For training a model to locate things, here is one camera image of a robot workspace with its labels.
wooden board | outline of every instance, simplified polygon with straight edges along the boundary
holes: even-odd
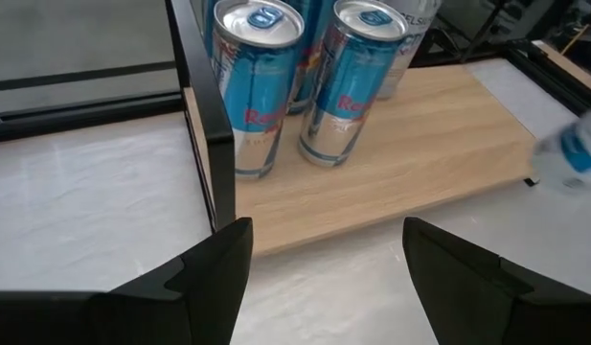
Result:
[[[527,177],[534,138],[462,66],[409,70],[377,102],[349,160],[308,163],[287,118],[274,170],[237,183],[256,255],[393,219]]]
[[[559,67],[563,68],[567,73],[571,74],[574,78],[585,84],[591,89],[591,75],[577,66],[576,63],[572,62],[569,58],[561,55],[558,51],[550,47],[549,45],[542,43],[539,45],[540,49],[548,54],[548,58],[556,63]]]

energy drink can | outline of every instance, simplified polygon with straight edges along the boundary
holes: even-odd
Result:
[[[405,18],[374,0],[339,0],[323,43],[313,108],[306,114],[300,153],[338,166],[348,158],[408,31]]]
[[[273,167],[304,20],[278,0],[221,0],[212,64],[236,140],[236,177]]]
[[[289,115],[302,114],[310,103],[316,82],[323,35],[331,20],[335,0],[284,0],[303,18],[304,35],[300,41],[301,59],[291,90]]]
[[[202,15],[202,27],[203,27],[203,43],[206,46],[208,56],[212,56],[212,32],[214,30],[215,23],[215,5],[218,0],[202,0],[201,1],[201,12]]]
[[[410,66],[410,62],[421,45],[422,39],[431,22],[433,22],[441,0],[382,0],[382,2],[397,10],[408,22],[408,36],[393,62],[378,92],[379,99],[388,99],[395,95],[399,81]]]

can lid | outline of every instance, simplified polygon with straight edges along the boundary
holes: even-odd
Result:
[[[244,43],[280,48],[294,44],[304,31],[304,19],[277,0],[222,0],[215,6],[216,24]]]
[[[406,19],[390,6],[374,0],[340,0],[333,6],[337,18],[359,35],[394,41],[408,32]]]

water bottle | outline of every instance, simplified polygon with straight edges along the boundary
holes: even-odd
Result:
[[[567,194],[591,192],[591,111],[536,143],[532,165],[542,184]]]
[[[427,29],[436,17],[442,0],[381,0],[398,10],[408,22],[408,36],[405,37],[398,55],[384,79],[377,98],[380,100],[395,96],[399,81],[405,74],[416,54]]]

white surface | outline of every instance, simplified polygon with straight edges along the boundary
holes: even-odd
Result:
[[[517,183],[418,216],[591,293],[591,198]],[[255,260],[232,344],[437,344],[402,220]]]
[[[535,138],[578,118],[504,59],[470,63],[467,69]]]
[[[209,235],[182,114],[0,144],[0,289],[110,290]]]

